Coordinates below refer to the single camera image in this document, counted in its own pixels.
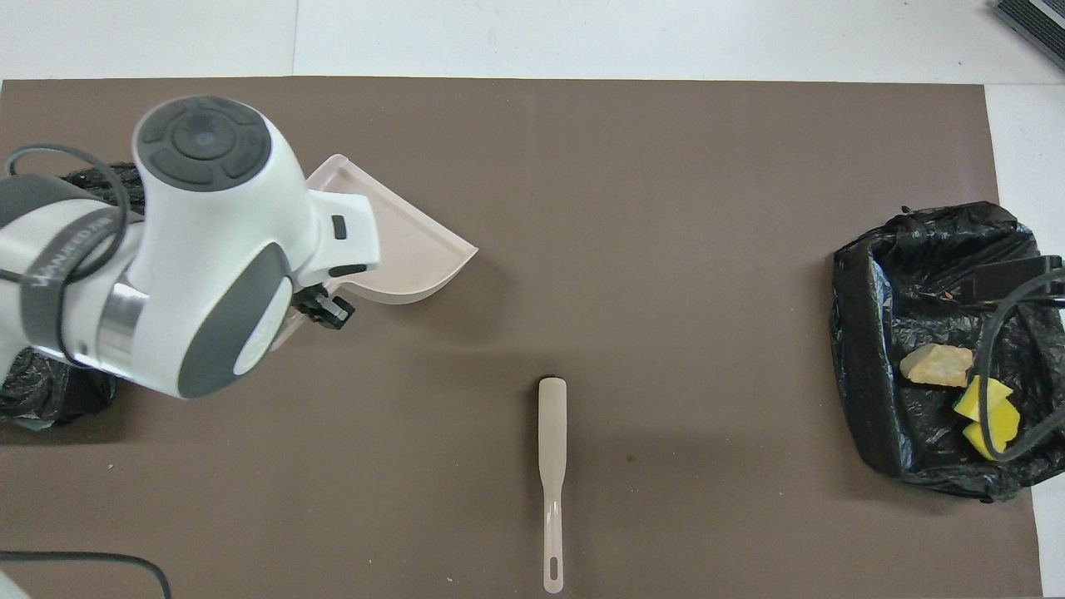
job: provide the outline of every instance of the white spatula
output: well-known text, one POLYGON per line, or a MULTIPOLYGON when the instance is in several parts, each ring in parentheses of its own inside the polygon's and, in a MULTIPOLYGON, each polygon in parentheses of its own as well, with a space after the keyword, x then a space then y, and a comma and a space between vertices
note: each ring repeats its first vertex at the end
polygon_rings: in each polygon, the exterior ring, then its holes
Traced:
POLYGON ((540 481, 543 483, 543 587, 562 590, 562 480, 566 477, 566 381, 540 381, 540 481))

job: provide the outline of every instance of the black cable cord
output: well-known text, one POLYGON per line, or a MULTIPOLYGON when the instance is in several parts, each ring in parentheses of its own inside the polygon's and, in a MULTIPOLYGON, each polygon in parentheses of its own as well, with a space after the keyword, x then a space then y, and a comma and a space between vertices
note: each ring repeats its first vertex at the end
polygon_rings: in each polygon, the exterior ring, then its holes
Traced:
MULTIPOLYGON (((115 231, 115 234, 111 238, 111 244, 108 245, 108 248, 104 249, 102 254, 97 256, 96 259, 94 259, 92 262, 89 262, 84 266, 79 265, 75 272, 70 273, 70 276, 67 278, 66 282, 67 284, 78 282, 79 280, 82 280, 85 277, 102 269, 103 265, 106 264, 112 257, 114 257, 115 253, 118 252, 118 247, 122 244, 122 240, 126 238, 126 229, 129 226, 130 196, 129 193, 126 191, 126 185, 122 184, 121 179, 118 178, 118 174, 115 173, 113 168, 111 168, 102 161, 100 161, 98 158, 88 152, 81 151, 78 148, 61 146, 59 144, 33 144, 29 146, 22 146, 16 149, 15 151, 11 152, 7 159, 4 160, 3 164, 4 171, 7 173, 7 175, 14 177, 15 175, 17 175, 17 173, 15 172, 15 163, 18 162, 20 158, 42 151, 53 151, 59 153, 65 153, 67 156, 72 156, 75 158, 81 159, 87 162, 88 164, 92 164, 93 167, 99 171, 100 174, 103 175, 103 177, 108 180, 108 182, 111 183, 111 189, 112 191, 114 191, 115 198, 118 203, 118 228, 115 231)), ((3 278, 7 280, 15 280, 10 278, 9 275, 15 275, 18 277, 18 280, 21 280, 21 275, 18 275, 16 273, 12 273, 10 271, 4 271, 3 273, 0 273, 0 276, 3 276, 3 278)))
POLYGON ((0 562, 109 562, 138 566, 151 572, 163 590, 163 599, 171 599, 170 583, 163 569, 134 555, 95 551, 0 551, 0 562))
MULTIPOLYGON (((986 448, 987 454, 998 462, 1010 462, 1035 447, 1036 443, 1053 432, 1054 428, 1065 423, 1065 403, 1062 403, 1043 422, 1029 428, 1013 447, 1004 452, 1000 452, 995 449, 995 443, 992 442, 990 423, 987 416, 987 377, 990 375, 992 370, 992 349, 995 345, 995 339, 998 337, 999 330, 1002 329, 1002 324, 1019 302, 1044 285, 1055 280, 1065 280, 1065 269, 1056 269, 1044 273, 1014 289, 1002 300, 992 318, 984 323, 983 331, 980 334, 980 344, 977 346, 976 360, 977 375, 980 376, 980 383, 977 386, 979 390, 980 433, 983 436, 984 448, 986 448)), ((1054 395, 1059 395, 1061 391, 1062 386, 1059 385, 1054 388, 1054 395)))

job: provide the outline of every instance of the black plastic bag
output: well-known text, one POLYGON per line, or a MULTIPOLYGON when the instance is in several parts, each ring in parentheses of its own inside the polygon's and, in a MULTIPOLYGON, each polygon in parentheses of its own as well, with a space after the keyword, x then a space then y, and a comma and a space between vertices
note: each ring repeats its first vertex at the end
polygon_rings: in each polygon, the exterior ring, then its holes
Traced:
MULTIPOLYGON (((144 188, 132 163, 112 165, 130 196, 131 209, 144 214, 144 188)), ((116 205, 106 179, 95 168, 78 171, 63 180, 116 205)), ((117 381, 104 372, 76 368, 24 350, 0 387, 0 422, 11 421, 39 431, 96 414, 115 401, 117 381)))
POLYGON ((0 422, 40 431, 96 414, 115 400, 114 376, 23 350, 0 389, 0 422))
MULTIPOLYGON (((1004 501, 1065 470, 1055 430, 1011 462, 988 462, 962 435, 963 390, 905 379, 899 361, 925 343, 976 350, 994 306, 963 305, 962 281, 981 264, 1038 256, 1032 231, 987 203, 896 216, 835 254, 832 354, 862 459, 903 483, 1004 501)), ((1062 402, 1065 330, 1056 308, 1021 303, 1004 322, 990 375, 1014 389, 1020 435, 1062 402)))

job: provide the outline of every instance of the white floor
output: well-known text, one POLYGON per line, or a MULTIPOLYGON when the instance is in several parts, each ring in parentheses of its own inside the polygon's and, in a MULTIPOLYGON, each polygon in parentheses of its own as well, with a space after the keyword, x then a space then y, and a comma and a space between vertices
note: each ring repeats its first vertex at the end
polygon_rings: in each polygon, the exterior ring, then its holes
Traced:
MULTIPOLYGON (((1065 71, 985 0, 2 0, 0 80, 380 75, 982 83, 999 195, 1065 253, 1065 71)), ((1033 493, 1065 596, 1065 476, 1033 493)))

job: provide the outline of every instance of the dustpan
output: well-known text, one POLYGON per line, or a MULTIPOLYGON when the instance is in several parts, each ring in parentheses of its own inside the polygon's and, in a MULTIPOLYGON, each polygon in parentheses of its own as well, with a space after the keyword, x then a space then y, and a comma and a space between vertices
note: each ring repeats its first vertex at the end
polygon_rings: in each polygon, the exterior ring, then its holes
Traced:
MULTIPOLYGON (((333 155, 310 177, 312 190, 364 195, 377 221, 381 265, 377 270, 329 279, 331 293, 341 286, 380 304, 411 304, 447 285, 477 248, 414 208, 395 192, 341 155, 333 155)), ((274 342, 279 346, 307 317, 290 310, 274 342)))

